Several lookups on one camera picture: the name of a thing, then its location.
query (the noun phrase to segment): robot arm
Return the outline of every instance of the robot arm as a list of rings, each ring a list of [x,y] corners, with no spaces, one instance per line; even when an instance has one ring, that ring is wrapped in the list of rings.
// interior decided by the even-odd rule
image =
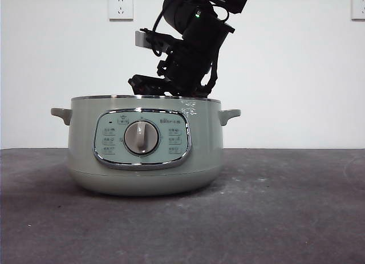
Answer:
[[[227,25],[229,13],[242,12],[247,0],[165,0],[163,10],[153,30],[142,29],[136,33],[136,44],[148,47],[166,60],[157,66],[158,76],[152,78],[135,75],[129,80],[135,94],[195,96],[206,98],[212,91],[217,76],[218,55],[221,45],[234,28]],[[225,20],[218,19],[214,7],[223,7],[228,13]],[[182,40],[167,34],[156,33],[159,20],[165,18],[181,35]],[[207,85],[203,77],[211,71]]]

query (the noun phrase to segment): cooker handle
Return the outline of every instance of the cooker handle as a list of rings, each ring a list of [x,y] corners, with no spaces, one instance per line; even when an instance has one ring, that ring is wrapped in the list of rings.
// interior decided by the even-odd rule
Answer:
[[[241,116],[241,110],[234,109],[234,110],[219,111],[218,116],[219,120],[221,121],[221,126],[226,126],[228,120],[230,120],[233,117]]]
[[[72,117],[72,110],[71,109],[64,109],[64,108],[52,108],[51,115],[60,117],[63,119],[65,125],[70,126],[71,117]]]

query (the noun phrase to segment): cooker lid rim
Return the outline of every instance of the cooker lid rim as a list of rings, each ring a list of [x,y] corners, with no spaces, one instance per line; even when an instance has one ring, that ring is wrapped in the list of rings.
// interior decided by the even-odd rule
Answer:
[[[80,96],[72,98],[74,100],[89,100],[89,99],[171,99],[171,100],[199,100],[214,103],[221,103],[220,100],[194,98],[194,97],[178,97],[178,96],[155,96],[155,95],[95,95],[95,96]]]

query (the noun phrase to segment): control knob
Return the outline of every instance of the control knob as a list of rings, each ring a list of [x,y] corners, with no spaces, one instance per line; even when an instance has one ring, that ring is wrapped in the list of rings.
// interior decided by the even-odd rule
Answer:
[[[157,129],[147,121],[132,123],[124,134],[125,146],[134,154],[146,155],[152,152],[159,142]]]

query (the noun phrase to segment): wall socket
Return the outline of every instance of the wall socket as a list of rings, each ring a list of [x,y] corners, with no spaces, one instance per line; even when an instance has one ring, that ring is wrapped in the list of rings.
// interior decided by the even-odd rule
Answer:
[[[352,0],[351,19],[365,21],[365,0]]]
[[[133,0],[109,0],[109,20],[133,20]]]

